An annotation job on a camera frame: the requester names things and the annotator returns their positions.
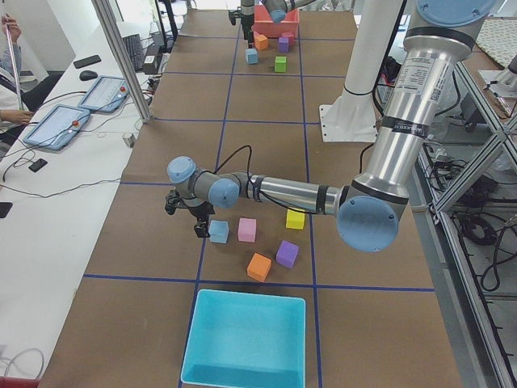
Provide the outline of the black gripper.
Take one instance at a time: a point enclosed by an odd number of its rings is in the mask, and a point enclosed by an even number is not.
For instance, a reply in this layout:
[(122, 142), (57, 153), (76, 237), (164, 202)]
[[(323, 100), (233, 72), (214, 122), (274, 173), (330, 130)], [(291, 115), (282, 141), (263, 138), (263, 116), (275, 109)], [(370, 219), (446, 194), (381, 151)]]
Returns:
[(242, 27), (246, 29), (246, 40), (248, 44), (254, 44), (254, 3), (242, 3), (240, 5), (242, 13)]
[(196, 218), (197, 223), (194, 231), (198, 237), (208, 236), (208, 219), (214, 214), (213, 205), (207, 201), (203, 201), (200, 205), (189, 208), (190, 213)]

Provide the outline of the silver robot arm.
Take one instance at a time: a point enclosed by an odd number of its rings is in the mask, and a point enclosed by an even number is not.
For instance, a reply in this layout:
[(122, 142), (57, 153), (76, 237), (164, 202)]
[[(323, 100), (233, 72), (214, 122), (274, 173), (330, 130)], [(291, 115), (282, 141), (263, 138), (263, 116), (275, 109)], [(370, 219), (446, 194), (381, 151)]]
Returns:
[(298, 37), (298, 8), (311, 1), (240, 1), (234, 18), (241, 20), (243, 37), (248, 44), (254, 43), (254, 33), (268, 38), (278, 38), (284, 32)]
[(397, 237), (409, 200), (406, 181), (427, 138), (446, 82), (459, 61), (468, 58), (491, 1), (418, 1), (403, 41), (406, 58), (380, 120), (373, 115), (372, 93), (396, 34), (402, 1), (368, 1), (359, 23), (351, 62), (336, 101), (324, 107), (322, 131), (334, 141), (373, 144), (365, 169), (349, 185), (326, 185), (253, 175), (219, 174), (197, 167), (186, 156), (167, 167), (173, 185), (165, 210), (188, 210), (195, 232), (208, 236), (208, 218), (241, 198), (268, 200), (298, 213), (331, 215), (341, 239), (358, 251), (375, 252)]

